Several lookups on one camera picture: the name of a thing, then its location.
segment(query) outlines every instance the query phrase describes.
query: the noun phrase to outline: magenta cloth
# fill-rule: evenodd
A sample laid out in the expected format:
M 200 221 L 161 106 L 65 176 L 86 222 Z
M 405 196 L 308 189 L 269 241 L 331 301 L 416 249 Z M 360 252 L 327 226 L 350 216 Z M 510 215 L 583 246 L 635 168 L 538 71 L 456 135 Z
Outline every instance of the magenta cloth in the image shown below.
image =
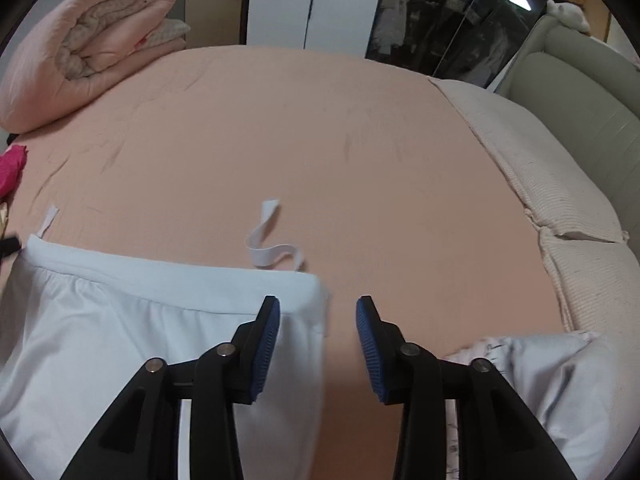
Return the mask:
M 15 189 L 26 162 L 26 146 L 11 146 L 0 155 L 0 198 L 4 198 Z

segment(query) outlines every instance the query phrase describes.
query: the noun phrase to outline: white strap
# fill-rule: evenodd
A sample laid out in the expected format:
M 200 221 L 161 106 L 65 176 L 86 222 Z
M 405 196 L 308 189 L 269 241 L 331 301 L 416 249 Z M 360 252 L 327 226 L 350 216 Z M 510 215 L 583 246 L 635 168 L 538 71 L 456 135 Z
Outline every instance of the white strap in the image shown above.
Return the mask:
M 44 222 L 42 223 L 40 230 L 36 233 L 36 236 L 38 238 L 42 238 L 42 236 L 44 235 L 44 232 L 49 229 L 51 223 L 53 222 L 53 219 L 56 217 L 56 215 L 58 214 L 58 208 L 54 205 L 52 205 L 51 207 L 49 207 L 49 210 L 47 211 L 47 215 L 44 217 Z
M 302 263 L 305 261 L 302 251 L 289 244 L 281 244 L 273 247 L 262 248 L 265 231 L 269 220 L 278 208 L 278 200 L 265 200 L 262 202 L 262 215 L 260 216 L 260 225 L 251 231 L 251 234 L 245 240 L 249 254 L 251 255 L 252 264 L 255 267 L 269 267 L 279 261 L 283 256 L 290 254 L 293 256 L 294 270 L 300 270 Z

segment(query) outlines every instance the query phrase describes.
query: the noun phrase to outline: cabinet door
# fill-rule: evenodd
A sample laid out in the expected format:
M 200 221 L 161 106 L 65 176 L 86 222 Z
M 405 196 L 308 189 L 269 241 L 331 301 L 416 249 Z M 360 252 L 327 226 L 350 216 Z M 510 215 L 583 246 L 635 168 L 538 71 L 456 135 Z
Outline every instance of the cabinet door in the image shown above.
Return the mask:
M 305 48 L 364 57 L 378 0 L 313 0 Z
M 246 42 L 304 48 L 311 0 L 249 0 Z

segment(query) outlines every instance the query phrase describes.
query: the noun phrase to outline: pink cloth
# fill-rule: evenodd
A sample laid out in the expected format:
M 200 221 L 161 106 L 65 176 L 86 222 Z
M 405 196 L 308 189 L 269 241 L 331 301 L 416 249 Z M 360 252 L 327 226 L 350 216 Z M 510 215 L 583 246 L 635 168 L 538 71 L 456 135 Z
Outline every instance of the pink cloth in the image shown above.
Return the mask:
M 0 155 L 0 199 L 15 189 L 20 172 L 26 162 L 27 148 L 25 146 L 10 146 Z
M 55 205 L 50 242 L 251 267 L 244 239 L 280 199 L 266 244 L 298 245 L 332 294 L 312 480 L 393 474 L 402 409 L 369 386 L 361 295 L 437 355 L 562 332 L 522 203 L 421 74 L 309 50 L 185 50 L 20 142 L 8 229 L 23 239 Z
M 102 72 L 68 80 L 56 65 L 67 33 L 91 7 L 106 0 L 64 0 L 16 49 L 0 84 L 0 126 L 21 134 L 90 103 L 153 60 L 184 48 L 182 38 L 138 52 L 140 39 L 156 28 L 176 0 L 155 0 L 106 28 L 82 51 Z

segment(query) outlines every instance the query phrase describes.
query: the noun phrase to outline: bed sheet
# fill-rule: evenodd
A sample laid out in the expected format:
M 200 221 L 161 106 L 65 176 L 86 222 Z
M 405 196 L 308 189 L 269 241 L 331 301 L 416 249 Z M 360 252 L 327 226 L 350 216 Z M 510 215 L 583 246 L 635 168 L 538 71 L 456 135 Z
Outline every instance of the bed sheet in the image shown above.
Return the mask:
M 244 238 L 261 202 L 281 200 L 266 242 L 299 245 L 333 295 L 313 479 L 392 475 L 401 409 L 370 390 L 360 295 L 439 356 L 562 330 L 522 204 L 417 73 L 310 51 L 188 50 L 18 142 L 29 155 L 8 232 L 23 239 L 54 204 L 50 242 L 250 267 Z

